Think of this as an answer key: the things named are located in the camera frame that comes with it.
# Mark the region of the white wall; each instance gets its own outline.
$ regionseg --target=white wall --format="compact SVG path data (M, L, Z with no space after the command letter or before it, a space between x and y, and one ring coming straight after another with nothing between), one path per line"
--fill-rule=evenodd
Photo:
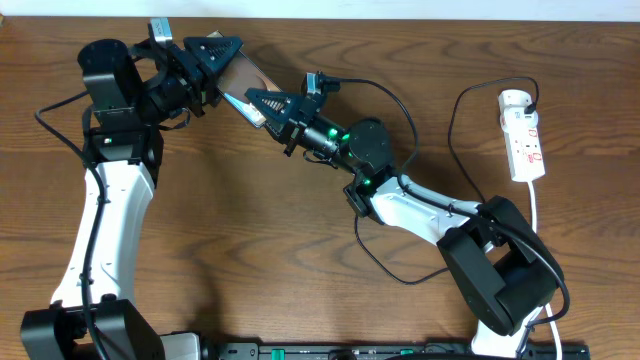
M4 15L640 21L640 0L0 0Z

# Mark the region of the white power cord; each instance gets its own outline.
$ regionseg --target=white power cord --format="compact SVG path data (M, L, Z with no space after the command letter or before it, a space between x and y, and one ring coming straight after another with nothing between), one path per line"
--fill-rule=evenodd
M538 232L538 208L536 206L536 193L533 188L533 181L527 181L529 185L529 201L531 202L531 228L533 232ZM544 306L544 310L547 312L547 316L552 316L551 304ZM551 326L551 333L553 334L553 342L556 345L556 360L562 360L562 343L560 342L560 333L558 332L558 326L555 321L549 322Z

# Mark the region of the electrical socket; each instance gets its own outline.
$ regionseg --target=electrical socket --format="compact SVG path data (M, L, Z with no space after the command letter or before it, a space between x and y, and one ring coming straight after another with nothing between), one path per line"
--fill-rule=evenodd
M504 131L511 179L533 181L545 174L538 133L538 112L526 114L531 95L522 90L505 90L498 96L500 126Z

